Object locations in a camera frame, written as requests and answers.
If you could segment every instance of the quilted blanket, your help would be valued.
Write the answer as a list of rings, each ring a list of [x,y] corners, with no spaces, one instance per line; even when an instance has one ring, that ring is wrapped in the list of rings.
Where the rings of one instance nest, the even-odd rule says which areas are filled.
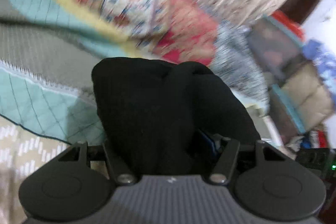
[[[90,73],[105,57],[198,61],[267,108],[245,38],[192,0],[0,0],[0,32],[0,114],[43,136],[102,142]]]

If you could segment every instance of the blue fabric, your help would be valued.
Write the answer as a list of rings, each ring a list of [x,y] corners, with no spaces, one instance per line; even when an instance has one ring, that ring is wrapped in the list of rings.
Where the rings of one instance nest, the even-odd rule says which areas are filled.
[[[75,96],[0,69],[0,114],[38,135],[101,144],[105,134],[96,107]]]
[[[336,56],[326,45],[317,40],[309,40],[303,46],[304,56],[313,61],[323,84],[329,90],[330,96],[336,105]]]
[[[302,139],[302,143],[301,143],[300,147],[305,148],[305,149],[310,149],[310,148],[312,148],[312,146],[311,146],[311,142],[310,142],[310,140],[309,140],[309,136],[305,136],[305,137]]]

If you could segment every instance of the black plastic mount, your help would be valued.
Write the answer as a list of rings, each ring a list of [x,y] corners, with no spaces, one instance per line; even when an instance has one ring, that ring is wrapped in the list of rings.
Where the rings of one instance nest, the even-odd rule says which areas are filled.
[[[30,221],[34,219],[31,223],[82,223],[82,220],[96,223],[102,221],[101,214],[112,217],[121,203],[129,210],[143,208],[138,213],[152,218],[156,205],[167,206],[165,200],[173,202],[177,198],[172,205],[185,207],[191,197],[201,205],[190,208],[188,215],[203,212],[204,219],[208,219],[212,209],[206,203],[207,195],[232,204],[238,215],[246,215],[239,213],[245,210],[251,213],[250,217],[258,216],[263,220],[260,223],[268,223],[267,220],[306,223],[305,219],[309,220],[307,223],[318,223],[311,222],[311,217],[323,205],[326,191],[316,175],[263,141],[255,146],[218,136],[214,141],[216,145],[212,147],[220,152],[219,159],[205,180],[199,180],[200,176],[136,177],[107,141],[92,147],[77,143],[26,178],[20,186],[19,199]],[[105,161],[109,179],[90,168],[93,160]],[[128,223],[121,215],[113,222],[106,216],[104,223]]]

